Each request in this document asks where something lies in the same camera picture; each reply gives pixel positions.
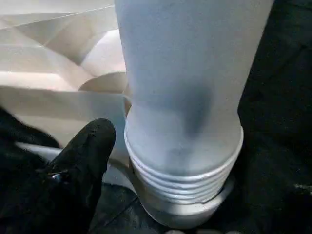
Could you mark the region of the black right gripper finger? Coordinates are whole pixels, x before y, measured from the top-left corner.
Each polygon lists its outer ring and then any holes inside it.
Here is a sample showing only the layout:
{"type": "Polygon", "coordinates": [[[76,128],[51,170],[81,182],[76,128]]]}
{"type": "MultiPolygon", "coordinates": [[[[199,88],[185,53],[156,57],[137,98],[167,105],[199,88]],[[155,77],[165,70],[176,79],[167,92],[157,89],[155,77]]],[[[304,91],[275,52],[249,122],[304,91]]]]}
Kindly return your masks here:
{"type": "Polygon", "coordinates": [[[107,119],[83,127],[53,161],[6,199],[1,233],[87,233],[115,140],[115,128],[107,119]]]}

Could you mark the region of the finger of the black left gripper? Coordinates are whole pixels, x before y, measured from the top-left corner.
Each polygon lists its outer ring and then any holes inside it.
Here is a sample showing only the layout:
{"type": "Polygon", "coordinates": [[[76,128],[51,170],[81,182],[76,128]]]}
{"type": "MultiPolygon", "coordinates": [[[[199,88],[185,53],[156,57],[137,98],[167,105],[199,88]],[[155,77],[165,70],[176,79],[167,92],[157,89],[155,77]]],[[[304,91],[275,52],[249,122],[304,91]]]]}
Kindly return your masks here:
{"type": "Polygon", "coordinates": [[[0,109],[0,139],[5,142],[21,142],[58,148],[60,144],[48,133],[26,125],[5,109],[0,109]]]}

